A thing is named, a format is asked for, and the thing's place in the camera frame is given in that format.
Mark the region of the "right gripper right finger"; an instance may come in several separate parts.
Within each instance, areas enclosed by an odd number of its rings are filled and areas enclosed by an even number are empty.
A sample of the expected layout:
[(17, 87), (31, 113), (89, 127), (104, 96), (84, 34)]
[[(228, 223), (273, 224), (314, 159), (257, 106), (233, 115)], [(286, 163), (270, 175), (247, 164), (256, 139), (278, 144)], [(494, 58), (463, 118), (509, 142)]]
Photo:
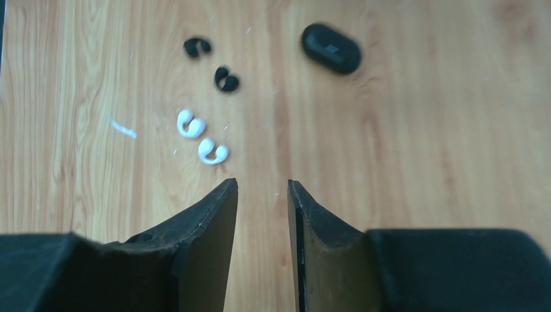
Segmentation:
[(550, 258), (507, 228), (360, 231), (288, 182), (297, 311), (549, 311)]

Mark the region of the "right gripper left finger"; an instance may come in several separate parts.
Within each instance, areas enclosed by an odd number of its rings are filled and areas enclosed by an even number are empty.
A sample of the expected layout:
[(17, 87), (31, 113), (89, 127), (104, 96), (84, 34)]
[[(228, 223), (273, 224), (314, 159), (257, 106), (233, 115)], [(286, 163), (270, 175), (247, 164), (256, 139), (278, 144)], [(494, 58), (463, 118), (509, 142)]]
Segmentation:
[(2, 311), (222, 311), (238, 207), (226, 179), (125, 242), (1, 235)]

